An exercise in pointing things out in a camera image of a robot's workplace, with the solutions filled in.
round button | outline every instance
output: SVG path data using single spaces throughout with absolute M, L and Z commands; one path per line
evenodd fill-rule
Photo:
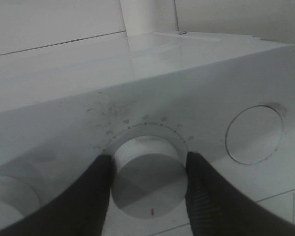
M 187 190 L 187 174 L 175 148 L 155 136 L 141 136 L 114 154 L 116 175 L 112 197 L 124 213 L 155 218 L 179 205 Z
M 242 164 L 269 158 L 280 146 L 283 122 L 267 106 L 255 106 L 238 114 L 228 127 L 225 145 L 229 156 Z

white wall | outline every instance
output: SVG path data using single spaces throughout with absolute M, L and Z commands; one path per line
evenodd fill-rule
M 0 0 L 0 54 L 124 30 L 119 0 Z
M 128 36 L 177 30 L 174 0 L 120 0 Z
M 179 30 L 249 34 L 295 44 L 295 0 L 176 0 Z

washing machine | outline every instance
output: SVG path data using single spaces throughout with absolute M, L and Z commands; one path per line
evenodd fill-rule
M 188 152 L 295 224 L 295 46 L 174 31 L 0 56 L 0 229 L 108 154 L 103 236 L 192 235 Z

white washing machine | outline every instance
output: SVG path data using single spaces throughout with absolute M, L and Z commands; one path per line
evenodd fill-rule
M 173 158 L 137 158 L 151 148 Z M 188 151 L 295 223 L 295 46 L 155 32 L 0 57 L 0 183 L 5 194 L 25 183 L 31 190 L 13 186 L 32 197 L 31 210 L 6 208 L 19 210 L 13 219 L 108 153 L 129 172 L 113 187 L 104 236 L 192 235 L 180 172 Z M 140 184 L 153 191 L 139 194 Z

white plastic surface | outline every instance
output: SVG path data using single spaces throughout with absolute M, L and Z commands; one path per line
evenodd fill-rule
M 283 136 L 280 115 L 270 107 L 249 108 L 234 118 L 225 136 L 228 154 L 242 164 L 256 164 L 278 150 Z
M 295 224 L 295 191 L 260 201 L 258 204 L 286 221 Z
M 157 236 L 193 236 L 191 226 L 184 225 L 178 226 L 177 228 L 167 230 L 163 233 L 156 234 Z
M 293 45 L 172 32 L 20 55 L 0 61 L 0 174 L 26 180 L 43 204 L 97 155 L 142 135 L 179 155 L 198 151 L 254 201 L 295 189 Z M 225 134 L 257 105 L 278 112 L 284 134 L 270 158 L 243 165 L 229 157 Z M 111 199 L 105 224 L 115 227 L 105 232 L 147 236 L 186 224 L 185 202 L 164 216 L 129 220 Z

